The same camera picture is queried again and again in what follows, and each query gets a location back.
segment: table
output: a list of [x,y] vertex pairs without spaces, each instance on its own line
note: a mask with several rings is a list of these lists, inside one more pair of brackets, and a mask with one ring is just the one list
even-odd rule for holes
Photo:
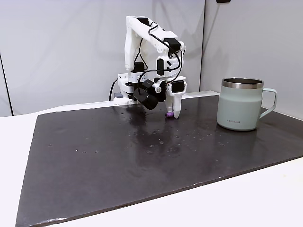
[[[218,95],[205,91],[184,98]],[[1,226],[15,225],[36,118],[40,114],[113,106],[60,106],[0,118]],[[130,207],[59,224],[82,226],[302,226],[303,158]]]

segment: gray wall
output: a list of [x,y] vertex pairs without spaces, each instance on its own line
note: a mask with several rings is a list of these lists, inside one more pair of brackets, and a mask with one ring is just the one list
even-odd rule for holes
[[0,117],[7,116],[11,116],[11,111],[3,77],[2,64],[0,62]]
[[108,100],[112,82],[126,72],[128,15],[150,17],[178,35],[186,45],[188,92],[198,91],[203,0],[0,0],[0,50],[14,113]]
[[[262,79],[278,91],[276,111],[303,119],[303,1],[205,3],[201,90],[226,77]],[[264,92],[264,106],[273,95]]]

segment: mug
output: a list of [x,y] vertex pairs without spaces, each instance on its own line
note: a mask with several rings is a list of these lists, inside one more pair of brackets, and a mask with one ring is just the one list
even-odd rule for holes
[[[222,80],[217,122],[231,130],[249,131],[257,127],[259,119],[276,107],[277,92],[263,88],[264,82],[259,79],[225,78]],[[262,93],[275,93],[274,105],[260,114]]]

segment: black rubber mat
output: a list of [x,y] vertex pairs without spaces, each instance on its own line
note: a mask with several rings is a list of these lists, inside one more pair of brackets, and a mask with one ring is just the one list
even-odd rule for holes
[[46,226],[155,199],[303,155],[303,121],[278,113],[257,130],[217,125],[218,96],[165,105],[47,113],[38,117],[18,227]]

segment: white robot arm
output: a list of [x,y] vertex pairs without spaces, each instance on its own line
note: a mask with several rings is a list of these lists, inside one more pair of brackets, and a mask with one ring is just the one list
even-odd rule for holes
[[[121,92],[115,94],[114,103],[127,105],[142,103],[153,109],[158,102],[165,101],[167,117],[179,117],[181,98],[187,88],[185,77],[180,76],[183,65],[183,42],[176,40],[171,31],[165,31],[158,24],[146,17],[126,17],[125,68],[128,73],[118,75]],[[136,62],[135,53],[141,56],[143,42],[150,42],[160,54],[157,58],[156,70],[147,70],[143,62]],[[157,72],[152,82],[148,72]]]

